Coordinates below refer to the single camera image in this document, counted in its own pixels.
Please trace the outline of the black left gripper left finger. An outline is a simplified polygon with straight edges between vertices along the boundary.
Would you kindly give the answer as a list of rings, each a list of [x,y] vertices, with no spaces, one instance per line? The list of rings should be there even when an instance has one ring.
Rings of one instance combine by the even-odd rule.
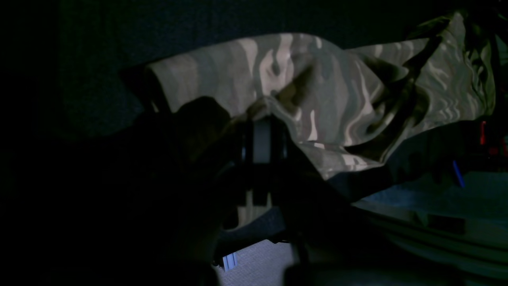
[[[35,107],[3,108],[2,286],[218,286],[235,196],[210,180],[251,119],[205,97],[62,142],[36,136]]]

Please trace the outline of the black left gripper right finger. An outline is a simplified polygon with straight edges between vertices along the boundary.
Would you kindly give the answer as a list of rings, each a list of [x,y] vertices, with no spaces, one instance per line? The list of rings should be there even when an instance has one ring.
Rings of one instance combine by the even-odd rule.
[[[285,286],[464,286],[454,266],[414,255],[390,242],[327,183],[270,118],[274,176],[270,192],[281,208],[294,265]]]

